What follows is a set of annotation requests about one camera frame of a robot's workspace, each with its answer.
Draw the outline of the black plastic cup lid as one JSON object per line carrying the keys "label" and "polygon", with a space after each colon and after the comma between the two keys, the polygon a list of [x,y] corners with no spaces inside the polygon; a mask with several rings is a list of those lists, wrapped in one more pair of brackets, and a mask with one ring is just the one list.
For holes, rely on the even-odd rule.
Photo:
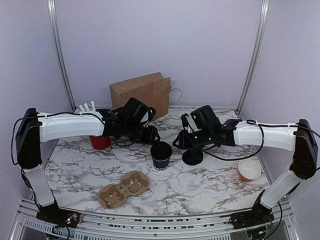
{"label": "black plastic cup lid", "polygon": [[172,147],[165,141],[159,141],[152,145],[150,148],[150,154],[157,160],[168,159],[172,155]]}

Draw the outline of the black paper coffee cup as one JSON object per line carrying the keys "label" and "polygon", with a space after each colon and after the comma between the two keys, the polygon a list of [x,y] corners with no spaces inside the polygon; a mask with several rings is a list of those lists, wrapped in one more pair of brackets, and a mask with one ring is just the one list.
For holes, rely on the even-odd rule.
{"label": "black paper coffee cup", "polygon": [[170,156],[166,157],[152,157],[153,166],[157,171],[164,171],[168,168],[170,163]]}

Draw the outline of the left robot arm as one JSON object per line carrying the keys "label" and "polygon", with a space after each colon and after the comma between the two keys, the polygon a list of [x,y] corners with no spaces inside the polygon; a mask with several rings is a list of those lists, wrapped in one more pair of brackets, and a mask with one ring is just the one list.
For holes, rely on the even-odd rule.
{"label": "left robot arm", "polygon": [[123,107],[117,109],[96,108],[87,104],[80,106],[80,112],[37,112],[35,108],[26,110],[13,126],[11,144],[16,150],[11,152],[14,165],[19,165],[25,184],[33,191],[38,212],[37,219],[58,226],[76,228],[81,214],[62,209],[47,181],[41,143],[51,140],[93,136],[127,137],[134,142],[152,145],[160,141],[156,127],[149,123],[156,110],[132,97]]}

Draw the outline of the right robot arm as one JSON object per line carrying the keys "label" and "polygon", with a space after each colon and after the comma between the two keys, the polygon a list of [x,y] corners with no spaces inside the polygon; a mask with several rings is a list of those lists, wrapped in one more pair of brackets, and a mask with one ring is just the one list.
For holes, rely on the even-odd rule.
{"label": "right robot arm", "polygon": [[319,171],[315,139],[319,134],[311,129],[306,119],[296,123],[228,119],[222,123],[209,105],[185,113],[180,119],[182,130],[173,141],[173,146],[184,151],[182,159],[189,164],[197,164],[209,149],[221,146],[255,146],[258,153],[264,148],[292,153],[291,164],[258,195],[251,209],[230,215],[229,222],[234,229],[273,221],[273,207],[302,181],[312,178]]}

